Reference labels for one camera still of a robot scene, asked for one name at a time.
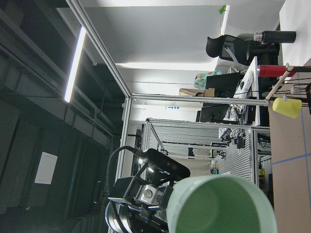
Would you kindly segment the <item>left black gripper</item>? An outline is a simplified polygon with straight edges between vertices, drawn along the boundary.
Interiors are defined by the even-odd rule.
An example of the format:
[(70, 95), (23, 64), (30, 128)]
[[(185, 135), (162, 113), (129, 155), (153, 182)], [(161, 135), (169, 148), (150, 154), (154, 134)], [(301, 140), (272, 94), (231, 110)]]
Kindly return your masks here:
[(166, 208), (173, 187), (138, 177), (121, 178), (108, 195), (108, 226), (115, 233), (167, 233)]

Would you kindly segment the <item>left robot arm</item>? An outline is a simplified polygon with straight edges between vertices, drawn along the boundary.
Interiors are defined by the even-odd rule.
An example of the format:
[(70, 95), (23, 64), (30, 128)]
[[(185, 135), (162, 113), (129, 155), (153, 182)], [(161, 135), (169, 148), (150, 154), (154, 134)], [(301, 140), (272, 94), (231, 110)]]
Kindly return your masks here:
[(115, 233), (167, 233), (171, 186), (156, 187), (138, 177), (116, 181), (108, 195), (105, 220)]

